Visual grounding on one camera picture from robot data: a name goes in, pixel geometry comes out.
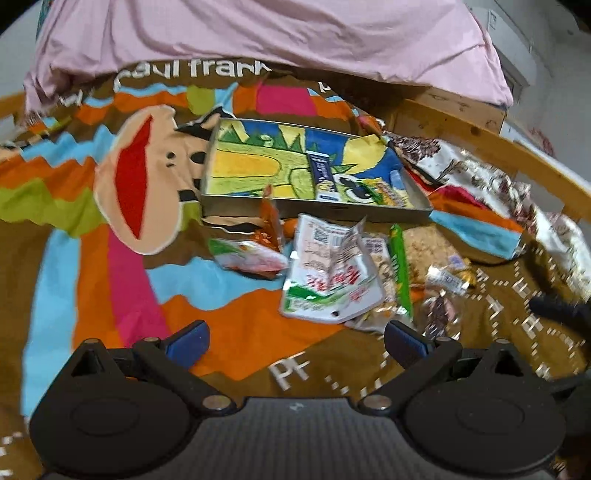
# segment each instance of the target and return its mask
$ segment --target metal screw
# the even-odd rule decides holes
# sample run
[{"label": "metal screw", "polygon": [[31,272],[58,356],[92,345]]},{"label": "metal screw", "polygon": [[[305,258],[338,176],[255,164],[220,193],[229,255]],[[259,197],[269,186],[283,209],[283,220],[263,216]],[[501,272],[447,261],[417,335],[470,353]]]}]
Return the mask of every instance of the metal screw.
[{"label": "metal screw", "polygon": [[363,399],[363,404],[371,410],[386,410],[392,405],[392,400],[383,395],[369,395]]},{"label": "metal screw", "polygon": [[228,408],[232,404],[225,395],[209,395],[203,399],[203,406],[208,410],[221,411],[224,408]]}]

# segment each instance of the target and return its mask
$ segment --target qr code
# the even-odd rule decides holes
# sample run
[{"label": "qr code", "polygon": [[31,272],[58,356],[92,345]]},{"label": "qr code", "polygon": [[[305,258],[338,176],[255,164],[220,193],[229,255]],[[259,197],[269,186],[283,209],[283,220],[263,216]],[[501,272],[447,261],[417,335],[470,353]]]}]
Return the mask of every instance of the qr code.
[{"label": "qr code", "polygon": [[314,229],[314,241],[321,243],[323,245],[328,245],[329,244],[329,233],[322,228],[315,228]]}]

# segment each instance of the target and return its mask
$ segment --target paul frank monkey face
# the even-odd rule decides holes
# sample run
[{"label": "paul frank monkey face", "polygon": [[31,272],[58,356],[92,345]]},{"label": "paul frank monkey face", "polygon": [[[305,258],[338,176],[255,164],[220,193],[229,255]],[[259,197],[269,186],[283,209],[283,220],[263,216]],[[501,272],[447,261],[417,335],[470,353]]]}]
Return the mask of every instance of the paul frank monkey face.
[{"label": "paul frank monkey face", "polygon": [[137,253],[155,254],[180,226],[182,202],[197,201],[203,163],[221,108],[177,127],[167,105],[145,108],[123,125],[95,171],[94,194],[115,235]]}]

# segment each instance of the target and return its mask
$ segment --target pink bedsheet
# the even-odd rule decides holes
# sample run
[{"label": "pink bedsheet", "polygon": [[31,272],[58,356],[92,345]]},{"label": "pink bedsheet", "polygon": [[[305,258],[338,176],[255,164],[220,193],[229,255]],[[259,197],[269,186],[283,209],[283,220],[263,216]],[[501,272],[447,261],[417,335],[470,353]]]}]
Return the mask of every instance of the pink bedsheet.
[{"label": "pink bedsheet", "polygon": [[232,56],[513,103],[461,0],[56,0],[25,78],[27,110],[141,60]]}]

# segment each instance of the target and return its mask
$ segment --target pink stripe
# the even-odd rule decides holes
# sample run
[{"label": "pink stripe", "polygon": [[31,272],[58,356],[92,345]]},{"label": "pink stripe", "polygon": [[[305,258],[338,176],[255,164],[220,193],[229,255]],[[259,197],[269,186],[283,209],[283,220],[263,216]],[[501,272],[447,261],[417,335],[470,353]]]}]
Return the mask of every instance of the pink stripe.
[{"label": "pink stripe", "polygon": [[121,243],[111,230],[107,259],[113,314],[124,345],[129,347],[144,337],[170,336],[142,256]]},{"label": "pink stripe", "polygon": [[256,111],[261,115],[289,113],[316,116],[316,107],[307,88],[261,85],[256,92]]}]

